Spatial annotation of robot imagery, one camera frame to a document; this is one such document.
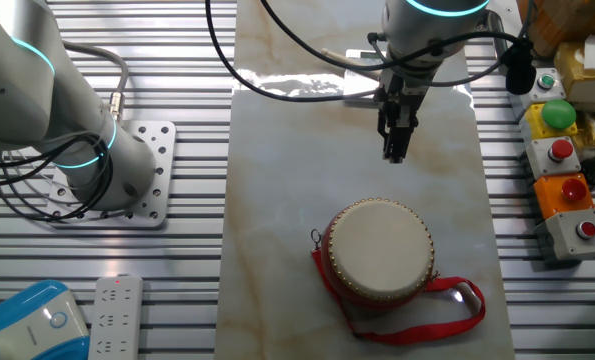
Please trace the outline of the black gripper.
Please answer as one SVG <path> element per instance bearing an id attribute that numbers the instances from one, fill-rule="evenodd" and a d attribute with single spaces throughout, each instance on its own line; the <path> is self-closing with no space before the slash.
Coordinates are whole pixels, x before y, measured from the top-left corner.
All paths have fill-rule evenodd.
<path id="1" fill-rule="evenodd" d="M 402 163 L 410 143 L 410 130 L 418 126 L 417 112 L 428 87 L 402 78 L 391 69 L 381 72 L 376 102 L 379 104 L 378 133 L 383 138 L 382 157 L 393 162 L 391 130 L 396 128 L 395 162 Z"/>

